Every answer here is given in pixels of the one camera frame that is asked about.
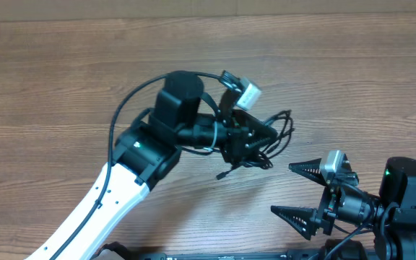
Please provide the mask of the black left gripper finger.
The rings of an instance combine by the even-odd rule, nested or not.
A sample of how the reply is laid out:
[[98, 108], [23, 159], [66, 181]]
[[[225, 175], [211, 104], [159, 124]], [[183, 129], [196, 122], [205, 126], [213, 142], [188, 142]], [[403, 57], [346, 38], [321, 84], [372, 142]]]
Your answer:
[[259, 150], [267, 146], [272, 138], [270, 136], [245, 136], [245, 150], [244, 157], [246, 159], [257, 159], [259, 157]]
[[277, 138], [277, 131], [244, 110], [234, 110], [235, 126], [245, 131], [248, 144], [272, 144]]

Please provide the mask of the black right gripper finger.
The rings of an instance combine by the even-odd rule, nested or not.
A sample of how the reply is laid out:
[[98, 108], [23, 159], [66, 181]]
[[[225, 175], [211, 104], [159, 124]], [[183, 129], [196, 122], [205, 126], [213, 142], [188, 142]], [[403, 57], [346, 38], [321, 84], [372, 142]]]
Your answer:
[[318, 223], [316, 221], [317, 209], [305, 207], [271, 206], [271, 212], [287, 222], [303, 238], [310, 240], [316, 234]]
[[321, 158], [305, 162], [294, 162], [288, 165], [293, 173], [297, 173], [319, 185], [326, 186], [326, 181], [320, 170]]

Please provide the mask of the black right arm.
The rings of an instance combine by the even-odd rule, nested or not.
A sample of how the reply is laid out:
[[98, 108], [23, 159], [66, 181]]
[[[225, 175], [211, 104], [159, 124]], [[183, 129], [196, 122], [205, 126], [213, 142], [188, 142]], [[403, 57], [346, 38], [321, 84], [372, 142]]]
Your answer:
[[416, 160], [390, 157], [379, 193], [359, 189], [359, 178], [345, 153], [332, 150], [320, 159], [295, 162], [289, 169], [324, 187], [318, 208], [273, 206], [272, 213], [310, 240], [337, 222], [355, 226], [341, 240], [328, 240], [315, 253], [297, 259], [416, 259]]

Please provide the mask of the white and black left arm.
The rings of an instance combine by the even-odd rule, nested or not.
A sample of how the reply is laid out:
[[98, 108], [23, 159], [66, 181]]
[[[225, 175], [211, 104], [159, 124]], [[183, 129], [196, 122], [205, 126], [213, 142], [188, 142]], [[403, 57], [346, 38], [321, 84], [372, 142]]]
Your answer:
[[270, 121], [250, 113], [261, 95], [246, 77], [224, 71], [220, 102], [206, 93], [204, 73], [173, 71], [155, 105], [122, 134], [108, 137], [108, 160], [87, 195], [33, 259], [89, 259], [117, 224], [176, 166], [184, 148], [219, 152], [233, 168], [264, 167], [265, 149], [277, 139]]

